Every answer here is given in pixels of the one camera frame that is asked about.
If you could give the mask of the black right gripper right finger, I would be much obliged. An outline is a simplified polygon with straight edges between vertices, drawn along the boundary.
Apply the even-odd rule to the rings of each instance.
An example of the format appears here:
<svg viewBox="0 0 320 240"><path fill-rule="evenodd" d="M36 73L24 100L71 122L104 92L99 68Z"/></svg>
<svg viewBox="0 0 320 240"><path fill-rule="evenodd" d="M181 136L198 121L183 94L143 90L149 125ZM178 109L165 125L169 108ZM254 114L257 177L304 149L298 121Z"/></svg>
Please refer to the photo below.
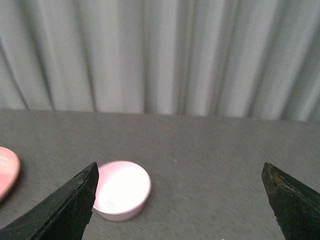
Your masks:
<svg viewBox="0 0 320 240"><path fill-rule="evenodd" d="M286 240L320 238L320 194L266 162L261 172L269 204Z"/></svg>

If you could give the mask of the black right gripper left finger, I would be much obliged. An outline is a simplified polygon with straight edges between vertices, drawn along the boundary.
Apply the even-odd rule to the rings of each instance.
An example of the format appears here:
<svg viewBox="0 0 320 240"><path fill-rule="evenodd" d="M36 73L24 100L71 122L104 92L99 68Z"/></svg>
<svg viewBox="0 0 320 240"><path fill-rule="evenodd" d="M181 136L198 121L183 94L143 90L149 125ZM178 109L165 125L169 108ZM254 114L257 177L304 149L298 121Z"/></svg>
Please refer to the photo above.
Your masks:
<svg viewBox="0 0 320 240"><path fill-rule="evenodd" d="M2 240L80 240L92 217L99 180L91 163L30 211L0 230Z"/></svg>

